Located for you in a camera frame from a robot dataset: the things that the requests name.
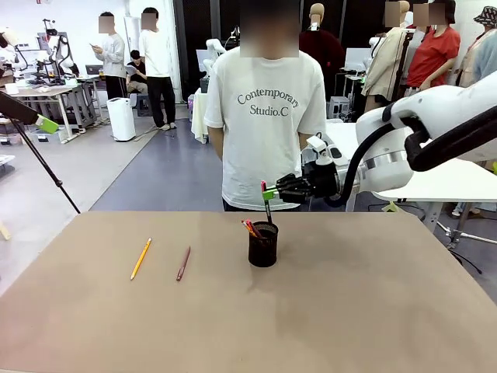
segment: black pants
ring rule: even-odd
[[[228,202],[226,202],[224,200],[224,198],[223,198],[223,207],[224,207],[224,211],[226,211],[226,212],[250,212],[250,211],[254,211],[254,210],[246,210],[244,208],[238,208],[238,207],[231,206]],[[301,208],[299,206],[296,208],[289,208],[288,210],[278,210],[278,211],[279,212],[300,212]]]
[[[176,105],[171,78],[147,77],[148,98],[152,108],[152,116],[157,127],[164,126],[164,114],[161,108],[161,96],[164,96],[165,115],[168,124],[176,121]]]
[[[119,76],[106,76],[107,99],[127,98],[126,79]]]

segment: yellow pencil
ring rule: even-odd
[[[148,247],[150,246],[150,242],[152,242],[152,238],[148,239],[147,245],[145,245],[145,248],[141,252],[140,259],[138,260],[137,265],[134,266],[133,273],[131,274],[131,280],[133,280],[134,277],[137,275],[138,268],[140,268],[141,261],[143,260],[143,258],[145,258],[145,254],[147,253]]]

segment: person holding phone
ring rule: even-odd
[[[108,27],[108,37],[103,45],[92,45],[95,57],[103,62],[103,74],[106,77],[107,99],[127,97],[126,69],[124,68],[124,40],[116,32],[114,15],[104,12],[100,19],[104,18]]]

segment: pencil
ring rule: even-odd
[[[244,227],[247,228],[248,232],[250,232],[251,235],[253,235],[254,237],[257,237],[257,235],[254,233],[254,231],[252,230],[252,228],[250,228],[250,226],[246,223],[246,221],[242,220],[242,224],[243,224]]]
[[[185,273],[186,264],[188,263],[190,251],[192,251],[191,246],[189,246],[187,251],[186,251],[185,259],[183,260],[183,264],[182,264],[181,268],[179,268],[178,276],[176,276],[176,281],[181,281],[181,279],[183,278],[183,274]]]
[[[134,277],[137,275],[138,268],[140,268],[141,261],[143,260],[143,258],[145,258],[145,254],[147,253],[148,247],[150,246],[150,242],[152,242],[152,238],[148,239],[147,244],[145,245],[143,251],[141,252],[140,259],[138,260],[137,265],[134,266],[133,273],[131,274],[131,280],[133,280]]]
[[[249,221],[249,220],[245,220],[245,222],[248,224],[248,226],[251,228],[251,230],[255,233],[255,236],[256,236],[258,239],[263,238],[263,236],[261,235],[261,232],[259,232],[259,230],[255,227],[254,223],[252,223],[252,222],[251,222],[251,221]]]

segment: white t-shirt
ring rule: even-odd
[[[326,100],[319,63],[298,58],[243,58],[240,48],[214,64],[205,115],[224,128],[222,197],[231,205],[264,210],[261,181],[268,187],[289,173],[301,175],[298,134],[325,131]],[[272,200],[271,208],[296,207]]]
[[[145,57],[147,76],[152,78],[167,78],[171,76],[171,53],[167,35],[143,30],[140,34],[140,56]]]

